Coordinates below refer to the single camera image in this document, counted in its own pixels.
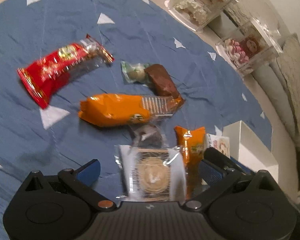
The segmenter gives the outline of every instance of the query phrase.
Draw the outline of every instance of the white box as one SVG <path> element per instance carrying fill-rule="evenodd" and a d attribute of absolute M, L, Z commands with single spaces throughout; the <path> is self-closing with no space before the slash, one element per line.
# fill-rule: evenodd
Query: white box
<path fill-rule="evenodd" d="M 223 128 L 223 136 L 230 138 L 230 156 L 257 172 L 267 170 L 279 181 L 279 165 L 259 137 L 243 122 L 238 121 Z"/>

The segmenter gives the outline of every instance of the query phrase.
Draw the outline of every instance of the transparent storage box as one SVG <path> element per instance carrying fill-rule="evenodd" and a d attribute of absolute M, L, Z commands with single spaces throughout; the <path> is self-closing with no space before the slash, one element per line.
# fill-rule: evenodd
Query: transparent storage box
<path fill-rule="evenodd" d="M 201 31 L 230 3 L 239 0 L 171 0 L 166 1 L 170 13 L 193 31 Z"/>
<path fill-rule="evenodd" d="M 242 77 L 258 66 L 279 56 L 278 30 L 270 31 L 258 19 L 252 18 L 216 44 L 217 52 Z"/>

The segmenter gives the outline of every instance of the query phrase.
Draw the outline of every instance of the beige furry fabric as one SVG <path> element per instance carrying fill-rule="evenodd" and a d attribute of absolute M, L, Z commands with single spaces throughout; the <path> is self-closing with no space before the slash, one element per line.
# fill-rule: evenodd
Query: beige furry fabric
<path fill-rule="evenodd" d="M 290 102 L 300 134 L 300 44 L 296 33 L 285 41 L 283 54 L 277 58 L 278 66 L 287 82 Z"/>

